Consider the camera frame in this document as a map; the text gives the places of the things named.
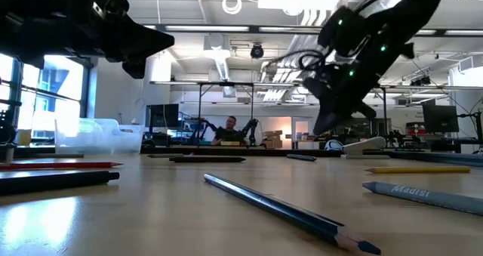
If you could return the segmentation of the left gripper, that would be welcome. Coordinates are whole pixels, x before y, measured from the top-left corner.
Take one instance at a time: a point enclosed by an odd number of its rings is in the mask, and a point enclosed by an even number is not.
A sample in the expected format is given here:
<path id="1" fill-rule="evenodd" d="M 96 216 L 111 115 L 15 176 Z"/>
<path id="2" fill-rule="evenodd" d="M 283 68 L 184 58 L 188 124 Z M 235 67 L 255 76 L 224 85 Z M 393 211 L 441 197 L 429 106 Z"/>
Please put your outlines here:
<path id="1" fill-rule="evenodd" d="M 66 0 L 65 12 L 83 35 L 85 50 L 120 62 L 128 75 L 142 79 L 145 59 L 173 46 L 174 37 L 135 23 L 128 9 L 128 0 Z"/>

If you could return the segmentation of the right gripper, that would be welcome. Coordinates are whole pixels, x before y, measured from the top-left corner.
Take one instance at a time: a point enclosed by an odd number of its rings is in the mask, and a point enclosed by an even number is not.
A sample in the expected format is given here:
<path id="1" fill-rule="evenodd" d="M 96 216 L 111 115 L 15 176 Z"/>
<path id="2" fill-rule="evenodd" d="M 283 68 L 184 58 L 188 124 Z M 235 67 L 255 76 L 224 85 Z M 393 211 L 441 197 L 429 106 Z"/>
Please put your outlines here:
<path id="1" fill-rule="evenodd" d="M 314 134 L 323 134 L 351 118 L 355 106 L 334 108 L 345 91 L 355 90 L 356 97 L 368 93 L 377 80 L 356 74 L 350 65 L 326 65 L 313 77 L 303 80 L 303 86 L 319 102 L 319 111 L 313 127 Z"/>

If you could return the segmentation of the yellow pencil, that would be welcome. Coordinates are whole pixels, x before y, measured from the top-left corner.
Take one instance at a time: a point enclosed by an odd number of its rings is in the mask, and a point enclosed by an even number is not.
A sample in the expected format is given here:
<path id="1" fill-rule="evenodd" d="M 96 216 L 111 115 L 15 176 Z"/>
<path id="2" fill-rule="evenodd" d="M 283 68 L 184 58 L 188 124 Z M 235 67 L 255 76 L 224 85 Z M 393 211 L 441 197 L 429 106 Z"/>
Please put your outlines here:
<path id="1" fill-rule="evenodd" d="M 470 167 L 378 167 L 365 169 L 373 174 L 470 173 Z"/>

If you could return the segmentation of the dark blue pencil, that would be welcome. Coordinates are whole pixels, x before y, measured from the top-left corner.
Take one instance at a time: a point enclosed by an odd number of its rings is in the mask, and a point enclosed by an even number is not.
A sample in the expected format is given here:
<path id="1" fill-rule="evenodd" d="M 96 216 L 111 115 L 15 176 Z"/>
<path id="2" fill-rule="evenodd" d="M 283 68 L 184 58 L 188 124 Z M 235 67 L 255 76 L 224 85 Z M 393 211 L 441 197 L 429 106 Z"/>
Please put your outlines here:
<path id="1" fill-rule="evenodd" d="M 373 255 L 382 254 L 380 248 L 366 240 L 366 238 L 352 233 L 345 224 L 214 174 L 204 174 L 204 179 L 207 183 L 255 205 L 333 246 L 347 251 Z"/>

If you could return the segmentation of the red pencil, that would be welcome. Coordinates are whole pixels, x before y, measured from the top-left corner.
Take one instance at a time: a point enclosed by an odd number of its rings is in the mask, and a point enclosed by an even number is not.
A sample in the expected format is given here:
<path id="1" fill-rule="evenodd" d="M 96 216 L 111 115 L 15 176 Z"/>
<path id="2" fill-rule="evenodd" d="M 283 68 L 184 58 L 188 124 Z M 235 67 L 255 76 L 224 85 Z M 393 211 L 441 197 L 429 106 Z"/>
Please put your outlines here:
<path id="1" fill-rule="evenodd" d="M 117 162 L 41 162 L 41 163 L 11 163 L 0 165 L 0 171 L 61 169 L 61 168 L 113 168 L 122 165 Z"/>

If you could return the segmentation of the white stapler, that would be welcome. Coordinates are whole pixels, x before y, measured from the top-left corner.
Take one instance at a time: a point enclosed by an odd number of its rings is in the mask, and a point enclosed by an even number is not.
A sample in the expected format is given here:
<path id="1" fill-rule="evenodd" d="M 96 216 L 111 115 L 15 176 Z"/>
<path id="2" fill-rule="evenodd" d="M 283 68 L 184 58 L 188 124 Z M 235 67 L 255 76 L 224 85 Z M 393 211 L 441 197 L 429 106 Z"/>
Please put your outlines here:
<path id="1" fill-rule="evenodd" d="M 372 137 L 356 143 L 344 145 L 342 159 L 390 159 L 388 155 L 368 155 L 365 150 L 381 150 L 386 145 L 384 137 Z"/>

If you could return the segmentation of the black pen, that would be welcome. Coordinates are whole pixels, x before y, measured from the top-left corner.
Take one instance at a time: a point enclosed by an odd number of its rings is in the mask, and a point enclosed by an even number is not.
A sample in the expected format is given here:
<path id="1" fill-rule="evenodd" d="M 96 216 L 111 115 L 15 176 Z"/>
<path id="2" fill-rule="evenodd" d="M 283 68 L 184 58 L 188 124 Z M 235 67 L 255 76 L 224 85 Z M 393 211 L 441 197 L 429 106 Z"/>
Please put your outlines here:
<path id="1" fill-rule="evenodd" d="M 287 154 L 286 158 L 288 159 L 296 159 L 296 160 L 302 160 L 302 161 L 308 161 L 308 162 L 314 162 L 317 160 L 316 157 L 314 156 L 306 156 L 306 155 L 300 155 L 300 154 Z"/>
<path id="2" fill-rule="evenodd" d="M 118 180 L 119 178 L 118 172 L 110 171 L 2 178 L 0 179 L 0 196 L 107 184 L 111 180 Z"/>
<path id="3" fill-rule="evenodd" d="M 245 158 L 235 156 L 180 156 L 170 157 L 169 161 L 175 163 L 243 162 Z"/>

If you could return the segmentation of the black monitor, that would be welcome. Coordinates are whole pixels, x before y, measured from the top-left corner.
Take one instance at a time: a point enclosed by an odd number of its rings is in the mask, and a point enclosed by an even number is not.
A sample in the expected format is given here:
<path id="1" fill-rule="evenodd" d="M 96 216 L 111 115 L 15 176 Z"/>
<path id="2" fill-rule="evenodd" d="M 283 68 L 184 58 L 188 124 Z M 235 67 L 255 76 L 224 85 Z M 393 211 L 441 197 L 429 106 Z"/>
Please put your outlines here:
<path id="1" fill-rule="evenodd" d="M 458 132 L 457 108 L 455 106 L 423 106 L 424 126 L 428 133 Z"/>
<path id="2" fill-rule="evenodd" d="M 178 104 L 148 105 L 146 107 L 146 126 L 148 128 L 176 128 L 178 119 Z"/>

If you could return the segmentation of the red storage box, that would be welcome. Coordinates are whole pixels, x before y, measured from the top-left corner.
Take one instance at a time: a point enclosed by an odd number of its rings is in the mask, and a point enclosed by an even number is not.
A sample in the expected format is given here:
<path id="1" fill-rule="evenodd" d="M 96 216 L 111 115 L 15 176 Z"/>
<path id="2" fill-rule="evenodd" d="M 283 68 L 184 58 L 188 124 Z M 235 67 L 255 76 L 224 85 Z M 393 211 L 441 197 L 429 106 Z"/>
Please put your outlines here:
<path id="1" fill-rule="evenodd" d="M 424 122 L 407 122 L 405 124 L 405 133 L 414 136 L 427 134 Z"/>

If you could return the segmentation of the clear plastic bin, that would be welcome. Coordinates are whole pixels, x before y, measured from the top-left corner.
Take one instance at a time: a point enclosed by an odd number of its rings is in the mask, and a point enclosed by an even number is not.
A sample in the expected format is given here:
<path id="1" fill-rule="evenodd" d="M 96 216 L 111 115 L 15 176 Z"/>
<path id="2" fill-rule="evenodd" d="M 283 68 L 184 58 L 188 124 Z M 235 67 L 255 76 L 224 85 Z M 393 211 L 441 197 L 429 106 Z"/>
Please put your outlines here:
<path id="1" fill-rule="evenodd" d="M 139 154 L 144 125 L 120 125 L 114 119 L 56 119 L 55 152 L 84 155 Z"/>

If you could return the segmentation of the person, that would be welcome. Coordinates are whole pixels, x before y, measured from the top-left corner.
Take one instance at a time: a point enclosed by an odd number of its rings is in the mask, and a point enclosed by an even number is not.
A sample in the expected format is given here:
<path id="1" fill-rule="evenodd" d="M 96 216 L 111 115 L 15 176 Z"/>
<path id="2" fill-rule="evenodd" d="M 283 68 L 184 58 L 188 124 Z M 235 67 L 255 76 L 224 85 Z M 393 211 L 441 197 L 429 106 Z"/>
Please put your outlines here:
<path id="1" fill-rule="evenodd" d="M 215 137 L 211 141 L 211 144 L 216 146 L 221 145 L 223 141 L 238 141 L 240 145 L 245 145 L 245 140 L 241 139 L 241 135 L 235 130 L 236 121 L 236 117 L 229 116 L 226 120 L 225 128 L 222 128 L 215 133 Z"/>

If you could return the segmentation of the grey crayon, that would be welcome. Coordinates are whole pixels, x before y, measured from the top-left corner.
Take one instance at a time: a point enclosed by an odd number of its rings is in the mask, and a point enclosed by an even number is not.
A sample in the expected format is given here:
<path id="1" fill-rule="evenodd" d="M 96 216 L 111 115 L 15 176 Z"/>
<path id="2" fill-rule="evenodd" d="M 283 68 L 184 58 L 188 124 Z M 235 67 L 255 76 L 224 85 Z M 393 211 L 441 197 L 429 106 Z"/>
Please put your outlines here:
<path id="1" fill-rule="evenodd" d="M 433 192 L 415 187 L 382 182 L 367 182 L 362 186 L 372 193 L 411 200 L 456 211 L 483 216 L 483 199 L 453 193 Z"/>

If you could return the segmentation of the yellow cup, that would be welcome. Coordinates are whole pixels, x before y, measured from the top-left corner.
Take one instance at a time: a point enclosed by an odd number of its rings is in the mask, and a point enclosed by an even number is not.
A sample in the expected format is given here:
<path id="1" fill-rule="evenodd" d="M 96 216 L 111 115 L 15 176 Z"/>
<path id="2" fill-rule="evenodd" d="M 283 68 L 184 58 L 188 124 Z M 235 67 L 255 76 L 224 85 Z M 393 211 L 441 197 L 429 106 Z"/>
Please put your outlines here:
<path id="1" fill-rule="evenodd" d="M 17 131 L 17 144 L 19 146 L 28 147 L 32 140 L 32 130 L 31 129 L 19 129 Z"/>

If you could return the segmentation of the black overhead frame bar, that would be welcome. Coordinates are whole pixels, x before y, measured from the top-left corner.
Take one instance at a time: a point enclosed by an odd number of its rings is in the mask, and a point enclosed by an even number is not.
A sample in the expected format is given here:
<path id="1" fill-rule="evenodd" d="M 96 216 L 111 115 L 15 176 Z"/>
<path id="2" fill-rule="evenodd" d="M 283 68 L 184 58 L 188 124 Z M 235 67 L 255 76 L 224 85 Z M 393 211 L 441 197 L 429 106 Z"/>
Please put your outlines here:
<path id="1" fill-rule="evenodd" d="M 320 26 L 234 26 L 234 25 L 207 25 L 207 24 L 144 24 L 149 29 L 157 29 L 162 32 L 220 32 L 250 34 L 295 34 L 295 35 L 318 35 Z M 415 36 L 422 37 L 483 37 L 483 29 L 421 29 Z"/>

